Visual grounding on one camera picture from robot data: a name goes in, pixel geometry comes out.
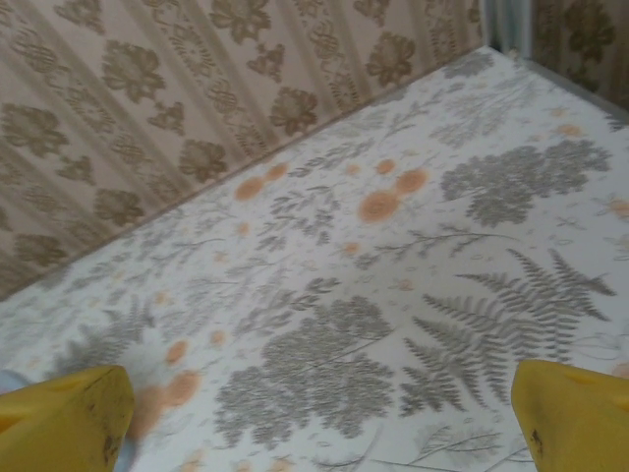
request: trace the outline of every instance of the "fern print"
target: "fern print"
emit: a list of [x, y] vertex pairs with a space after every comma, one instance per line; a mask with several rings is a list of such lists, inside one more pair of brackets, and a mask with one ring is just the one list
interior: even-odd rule
[[94, 329], [85, 324], [79, 326], [84, 342], [70, 341], [67, 353], [55, 357], [54, 369], [46, 374], [47, 379], [103, 364], [117, 364], [130, 345], [142, 340], [143, 331], [154, 327], [149, 303], [141, 305], [138, 297], [133, 299], [129, 314], [113, 310], [106, 310], [105, 314], [109, 319], [105, 329]]
[[615, 295], [600, 276], [587, 277], [555, 250], [549, 251], [553, 270], [517, 251], [507, 251], [520, 263], [524, 277], [458, 275], [482, 285], [492, 299], [424, 295], [442, 320], [413, 319], [436, 346], [405, 339], [419, 365], [404, 368], [410, 381], [401, 385], [403, 416], [427, 408], [441, 411], [447, 405], [466, 411], [469, 397], [487, 407], [481, 395], [484, 386], [508, 404], [515, 363], [527, 358], [570, 363], [570, 346], [581, 320], [608, 321], [590, 299], [592, 292]]

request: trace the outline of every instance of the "orange flower print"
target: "orange flower print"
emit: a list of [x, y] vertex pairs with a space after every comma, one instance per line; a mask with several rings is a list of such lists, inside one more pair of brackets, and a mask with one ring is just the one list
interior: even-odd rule
[[578, 126], [575, 125], [561, 125], [557, 127], [557, 133], [559, 133], [560, 135], [563, 136], [572, 136], [572, 137], [580, 137], [580, 136], [584, 136], [583, 131], [581, 131], [581, 128], [579, 128]]
[[292, 469], [293, 462], [286, 458], [280, 458], [273, 461], [268, 472], [291, 472]]
[[170, 297], [168, 296], [168, 292], [165, 290], [160, 290], [155, 294], [155, 304], [156, 305], [166, 305], [170, 301]]
[[179, 469], [180, 472], [197, 472], [200, 470], [200, 462], [203, 459], [203, 450], [197, 449], [195, 452], [190, 454], [190, 457], [186, 459], [186, 462]]
[[345, 246], [343, 246], [343, 252], [348, 256], [355, 255], [360, 249], [361, 245], [359, 243], [345, 243]]
[[236, 232], [238, 233], [239, 236], [245, 237], [249, 235], [249, 223], [245, 222], [245, 223], [240, 223], [237, 227], [236, 227]]
[[400, 201], [394, 193], [378, 190], [363, 200], [358, 216], [365, 223], [380, 223], [390, 218], [399, 206]]
[[264, 181], [259, 177], [252, 177], [251, 179], [247, 179], [245, 182], [240, 184], [236, 189], [236, 200], [239, 202], [244, 202], [246, 200], [251, 200], [257, 194], [259, 194], [260, 190], [264, 186]]
[[288, 171], [288, 164], [282, 162], [281, 164], [274, 165], [268, 172], [266, 172], [266, 180], [271, 182], [273, 180], [281, 179]]
[[252, 472], [252, 463], [249, 460], [241, 460], [234, 467], [234, 472]]
[[345, 173], [347, 175], [356, 175], [361, 171], [361, 166], [358, 164], [349, 164], [346, 168], [345, 168]]
[[188, 341], [182, 339], [181, 341], [177, 341], [172, 346], [170, 346], [170, 349], [168, 349], [168, 352], [166, 353], [166, 359], [164, 360], [169, 366], [174, 366], [183, 359], [187, 351]]
[[394, 168], [395, 168], [395, 162], [392, 159], [385, 159], [385, 160], [382, 160], [377, 165], [377, 167], [375, 168], [375, 171], [378, 174], [384, 175], [391, 172]]
[[175, 407], [188, 403], [200, 387], [200, 373], [184, 371], [175, 376], [166, 387], [166, 406]]
[[629, 218], [629, 202], [624, 200], [612, 200], [609, 202], [609, 210], [620, 219]]
[[136, 407], [127, 436], [141, 440], [157, 425], [164, 412], [165, 391], [159, 385], [148, 386], [136, 393]]
[[616, 377], [620, 377], [621, 379], [629, 379], [629, 362], [623, 362], [622, 364], [618, 364], [613, 368], [611, 374]]
[[209, 335], [209, 343], [213, 347], [223, 347], [227, 341], [227, 333], [223, 329], [217, 329]]
[[428, 181], [429, 174], [424, 169], [407, 170], [395, 182], [395, 190], [400, 194], [412, 194], [420, 190]]

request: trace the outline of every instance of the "stain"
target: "stain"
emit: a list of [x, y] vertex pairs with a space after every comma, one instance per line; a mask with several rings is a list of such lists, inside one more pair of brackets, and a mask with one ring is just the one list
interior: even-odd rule
[[540, 457], [542, 457], [543, 456], [543, 443], [542, 443], [542, 440], [540, 439], [540, 435], [538, 434], [538, 430], [533, 430], [531, 439], [538, 447], [538, 454], [540, 455]]

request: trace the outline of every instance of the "patterned wallpaper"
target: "patterned wallpaper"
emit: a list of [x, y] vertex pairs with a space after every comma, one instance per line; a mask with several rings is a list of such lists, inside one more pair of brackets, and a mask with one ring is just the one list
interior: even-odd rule
[[480, 43], [478, 0], [0, 0], [0, 298]]
[[533, 58], [629, 110], [629, 2], [535, 0]]

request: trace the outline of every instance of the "wall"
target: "wall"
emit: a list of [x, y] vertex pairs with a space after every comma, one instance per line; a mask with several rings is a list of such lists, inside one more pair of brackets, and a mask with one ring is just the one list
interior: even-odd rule
[[629, 110], [629, 2], [534, 0], [533, 59]]
[[481, 43], [478, 0], [0, 0], [0, 298]]

